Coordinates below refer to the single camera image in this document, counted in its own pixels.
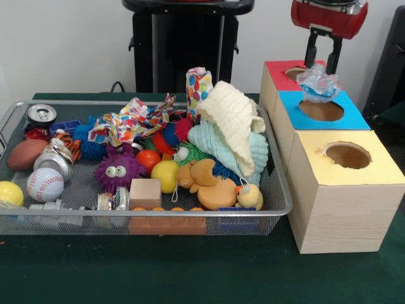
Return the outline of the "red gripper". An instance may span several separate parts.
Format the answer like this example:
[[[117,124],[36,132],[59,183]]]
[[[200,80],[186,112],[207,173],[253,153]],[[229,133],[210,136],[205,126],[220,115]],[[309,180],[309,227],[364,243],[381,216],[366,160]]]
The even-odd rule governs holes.
[[[352,39],[360,31],[368,13],[367,1],[292,1],[294,25],[310,30],[305,66],[311,68],[316,59],[318,29],[334,37],[333,51],[328,56],[326,73],[335,75],[342,48],[342,39]]]

